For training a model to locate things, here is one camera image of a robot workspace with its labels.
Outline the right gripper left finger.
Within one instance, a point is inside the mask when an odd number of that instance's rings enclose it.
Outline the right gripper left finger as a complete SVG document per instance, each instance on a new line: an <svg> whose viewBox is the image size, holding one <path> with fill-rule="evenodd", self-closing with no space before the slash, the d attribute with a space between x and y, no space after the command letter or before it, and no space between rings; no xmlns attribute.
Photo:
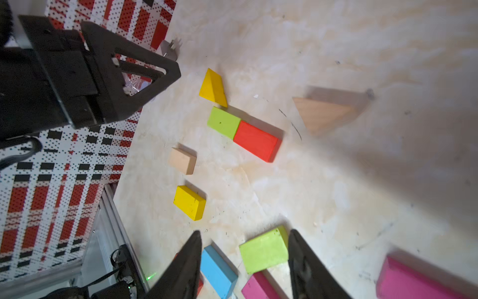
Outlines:
<svg viewBox="0 0 478 299"><path fill-rule="evenodd" d="M196 299L200 278L202 238L195 230L146 299Z"/></svg>

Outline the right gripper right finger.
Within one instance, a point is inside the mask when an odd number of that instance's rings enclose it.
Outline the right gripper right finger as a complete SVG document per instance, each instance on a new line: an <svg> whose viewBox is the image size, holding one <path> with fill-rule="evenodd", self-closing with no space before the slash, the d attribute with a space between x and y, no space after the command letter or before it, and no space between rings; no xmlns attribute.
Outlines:
<svg viewBox="0 0 478 299"><path fill-rule="evenodd" d="M295 299L351 299L296 229L290 231L288 254Z"/></svg>

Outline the natural wood rectangular block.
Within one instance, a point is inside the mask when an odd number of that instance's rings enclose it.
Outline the natural wood rectangular block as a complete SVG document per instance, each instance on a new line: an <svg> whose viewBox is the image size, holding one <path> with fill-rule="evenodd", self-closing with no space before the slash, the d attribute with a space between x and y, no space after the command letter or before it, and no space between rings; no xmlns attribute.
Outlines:
<svg viewBox="0 0 478 299"><path fill-rule="evenodd" d="M172 148L169 164L185 175L194 173L197 157L179 148Z"/></svg>

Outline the yellow triangle block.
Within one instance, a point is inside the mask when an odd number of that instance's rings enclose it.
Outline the yellow triangle block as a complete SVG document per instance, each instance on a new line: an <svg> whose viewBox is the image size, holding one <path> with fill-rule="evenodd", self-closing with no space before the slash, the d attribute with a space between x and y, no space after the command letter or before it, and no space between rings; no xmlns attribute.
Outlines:
<svg viewBox="0 0 478 299"><path fill-rule="evenodd" d="M208 69L205 74L199 96L222 107L228 107L222 78L212 69Z"/></svg>

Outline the light green rectangular block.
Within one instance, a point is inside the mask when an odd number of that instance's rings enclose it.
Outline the light green rectangular block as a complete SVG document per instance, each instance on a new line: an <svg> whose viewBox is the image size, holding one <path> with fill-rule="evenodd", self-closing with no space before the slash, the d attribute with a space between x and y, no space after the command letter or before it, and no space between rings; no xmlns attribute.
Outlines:
<svg viewBox="0 0 478 299"><path fill-rule="evenodd" d="M207 126L223 136L233 140L238 130L241 119L218 107L213 107Z"/></svg>

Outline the red rectangular block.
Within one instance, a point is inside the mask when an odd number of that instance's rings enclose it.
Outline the red rectangular block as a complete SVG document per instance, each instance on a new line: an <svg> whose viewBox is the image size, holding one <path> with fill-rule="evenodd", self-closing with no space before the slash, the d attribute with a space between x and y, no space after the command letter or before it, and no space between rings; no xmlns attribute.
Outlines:
<svg viewBox="0 0 478 299"><path fill-rule="evenodd" d="M274 161L281 143L278 137L244 121L239 123L233 141L267 163Z"/></svg>

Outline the red block front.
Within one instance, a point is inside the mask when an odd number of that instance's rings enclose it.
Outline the red block front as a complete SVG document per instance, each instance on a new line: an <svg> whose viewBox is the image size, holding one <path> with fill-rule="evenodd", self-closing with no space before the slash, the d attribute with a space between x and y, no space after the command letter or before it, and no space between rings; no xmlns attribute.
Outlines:
<svg viewBox="0 0 478 299"><path fill-rule="evenodd" d="M197 295L196 296L199 296L203 286L204 286L204 281L203 281L202 275L200 274L198 284L197 284Z"/></svg>

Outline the light blue block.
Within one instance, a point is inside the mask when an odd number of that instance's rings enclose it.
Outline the light blue block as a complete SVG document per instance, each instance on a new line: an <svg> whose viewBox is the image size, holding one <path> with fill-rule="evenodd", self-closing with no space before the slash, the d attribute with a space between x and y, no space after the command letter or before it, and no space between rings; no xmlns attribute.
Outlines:
<svg viewBox="0 0 478 299"><path fill-rule="evenodd" d="M238 275L212 245L205 247L202 252L200 271L221 299L231 297Z"/></svg>

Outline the magenta block lower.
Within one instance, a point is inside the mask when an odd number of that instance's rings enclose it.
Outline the magenta block lower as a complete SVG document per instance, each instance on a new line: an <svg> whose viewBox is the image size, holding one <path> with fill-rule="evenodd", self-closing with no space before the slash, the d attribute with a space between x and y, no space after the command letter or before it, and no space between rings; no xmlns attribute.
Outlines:
<svg viewBox="0 0 478 299"><path fill-rule="evenodd" d="M245 299L287 299L288 296L267 270L253 274L241 290Z"/></svg>

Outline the magenta block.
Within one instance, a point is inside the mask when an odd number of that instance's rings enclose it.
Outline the magenta block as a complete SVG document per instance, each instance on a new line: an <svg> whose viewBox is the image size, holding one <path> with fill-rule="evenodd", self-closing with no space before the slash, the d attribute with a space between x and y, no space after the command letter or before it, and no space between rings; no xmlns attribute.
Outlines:
<svg viewBox="0 0 478 299"><path fill-rule="evenodd" d="M478 287L413 256L387 255L376 283L379 299L476 299Z"/></svg>
<svg viewBox="0 0 478 299"><path fill-rule="evenodd" d="M288 296L267 270L253 274L241 290L245 299L287 299Z"/></svg>

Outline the yellow rectangular block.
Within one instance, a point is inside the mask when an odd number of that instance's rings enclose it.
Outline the yellow rectangular block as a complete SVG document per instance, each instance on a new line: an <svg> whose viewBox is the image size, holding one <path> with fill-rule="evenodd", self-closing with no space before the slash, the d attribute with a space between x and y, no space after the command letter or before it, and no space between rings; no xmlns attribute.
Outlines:
<svg viewBox="0 0 478 299"><path fill-rule="evenodd" d="M192 221L198 221L203 217L206 200L187 186L178 186L173 203Z"/></svg>

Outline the small brown white object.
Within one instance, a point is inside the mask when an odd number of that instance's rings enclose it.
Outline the small brown white object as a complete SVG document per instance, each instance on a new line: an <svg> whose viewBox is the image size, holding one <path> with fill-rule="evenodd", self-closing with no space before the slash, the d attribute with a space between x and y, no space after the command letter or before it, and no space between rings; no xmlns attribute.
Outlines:
<svg viewBox="0 0 478 299"><path fill-rule="evenodd" d="M173 39L171 42L164 40L160 43L161 55L169 60L177 61L179 57L180 39Z"/></svg>

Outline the magenta block centre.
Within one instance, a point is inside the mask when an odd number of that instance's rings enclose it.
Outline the magenta block centre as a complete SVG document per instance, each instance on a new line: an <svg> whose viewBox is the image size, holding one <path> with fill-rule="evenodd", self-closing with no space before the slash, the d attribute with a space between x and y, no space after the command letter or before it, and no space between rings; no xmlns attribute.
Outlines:
<svg viewBox="0 0 478 299"><path fill-rule="evenodd" d="M476 299L478 287L413 256L387 255L376 283L379 299Z"/></svg>

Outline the natural wood triangle block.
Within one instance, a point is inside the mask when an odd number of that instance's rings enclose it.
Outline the natural wood triangle block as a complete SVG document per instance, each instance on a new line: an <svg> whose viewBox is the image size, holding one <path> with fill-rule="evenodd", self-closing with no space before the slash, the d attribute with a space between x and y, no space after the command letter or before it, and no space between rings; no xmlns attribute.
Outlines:
<svg viewBox="0 0 478 299"><path fill-rule="evenodd" d="M293 103L307 131L319 137L354 121L374 98L371 88L353 92L309 86L304 97L293 97Z"/></svg>

